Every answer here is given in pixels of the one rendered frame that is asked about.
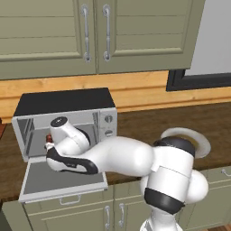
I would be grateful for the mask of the silver toaster oven black top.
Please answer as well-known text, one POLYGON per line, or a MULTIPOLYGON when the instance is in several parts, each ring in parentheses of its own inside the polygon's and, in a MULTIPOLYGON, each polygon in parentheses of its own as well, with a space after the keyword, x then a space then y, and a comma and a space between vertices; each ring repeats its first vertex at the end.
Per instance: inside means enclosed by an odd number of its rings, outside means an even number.
POLYGON ((108 88, 23 94, 12 125, 24 161, 46 154, 51 121, 60 116, 87 133, 91 145, 106 139, 106 130, 117 135, 117 110, 108 88), (107 123, 105 116, 112 116, 113 121, 107 123))

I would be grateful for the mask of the olive base cupboard door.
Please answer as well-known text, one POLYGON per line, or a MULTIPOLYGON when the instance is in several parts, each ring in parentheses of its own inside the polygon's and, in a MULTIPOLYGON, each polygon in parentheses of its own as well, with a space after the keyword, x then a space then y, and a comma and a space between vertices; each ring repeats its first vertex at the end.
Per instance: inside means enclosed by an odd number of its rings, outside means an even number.
POLYGON ((184 231, 202 231, 227 225, 231 218, 231 185, 211 189, 200 202, 184 207, 179 225, 184 231))
POLYGON ((115 231, 140 231, 141 225, 150 214, 151 209, 145 204, 140 191, 139 181, 131 181, 114 186, 115 231), (121 217, 120 203, 125 204, 125 223, 123 228, 118 225, 121 217))
POLYGON ((29 216, 29 220, 33 231, 106 231, 105 206, 110 206, 109 231, 113 231, 114 211, 111 200, 35 213, 29 216))

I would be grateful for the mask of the olive drawer front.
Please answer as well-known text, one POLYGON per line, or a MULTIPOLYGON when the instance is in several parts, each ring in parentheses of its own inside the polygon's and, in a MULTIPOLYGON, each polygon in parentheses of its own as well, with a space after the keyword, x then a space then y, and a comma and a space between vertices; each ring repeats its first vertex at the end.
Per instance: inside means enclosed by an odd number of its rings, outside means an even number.
POLYGON ((231 174, 231 166, 201 171, 201 173, 206 177, 210 189, 231 185, 231 177, 227 177, 225 174, 221 173, 222 169, 225 169, 227 174, 231 174))
POLYGON ((39 202, 24 204, 28 214, 52 211, 58 208, 70 208, 73 206, 88 205, 91 203, 104 202, 114 198, 114 186, 111 185, 103 191, 91 192, 81 195, 81 200, 78 204, 70 206, 62 206, 59 199, 50 199, 39 202))

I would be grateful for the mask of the white round plate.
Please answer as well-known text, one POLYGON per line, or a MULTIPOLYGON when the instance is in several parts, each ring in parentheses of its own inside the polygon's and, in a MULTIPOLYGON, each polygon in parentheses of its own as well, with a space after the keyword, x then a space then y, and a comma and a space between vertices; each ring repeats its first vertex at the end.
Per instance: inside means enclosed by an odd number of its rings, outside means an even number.
POLYGON ((201 133, 184 127, 173 127, 165 130, 161 134, 161 138, 175 135, 184 135, 192 139, 196 145, 195 158, 200 159, 206 157, 211 151, 209 140, 201 133))

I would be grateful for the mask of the black framed window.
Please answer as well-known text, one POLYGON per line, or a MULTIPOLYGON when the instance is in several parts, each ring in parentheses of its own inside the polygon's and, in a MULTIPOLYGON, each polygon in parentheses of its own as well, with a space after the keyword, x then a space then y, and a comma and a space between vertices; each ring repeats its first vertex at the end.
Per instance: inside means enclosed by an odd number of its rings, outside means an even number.
POLYGON ((231 0, 206 0, 188 70, 171 70, 167 91, 231 87, 231 0))

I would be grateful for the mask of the olive wall cupboard door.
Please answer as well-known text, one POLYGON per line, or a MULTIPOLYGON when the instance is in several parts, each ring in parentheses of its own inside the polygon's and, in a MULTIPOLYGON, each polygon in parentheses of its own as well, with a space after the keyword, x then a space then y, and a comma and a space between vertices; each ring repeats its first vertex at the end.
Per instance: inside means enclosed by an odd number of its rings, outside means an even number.
POLYGON ((100 74, 188 69, 205 0, 95 0, 97 70, 100 74), (110 6, 110 61, 106 18, 110 6))
POLYGON ((94 74, 93 0, 0 0, 0 79, 94 74), (84 17, 88 6, 86 62, 84 17))

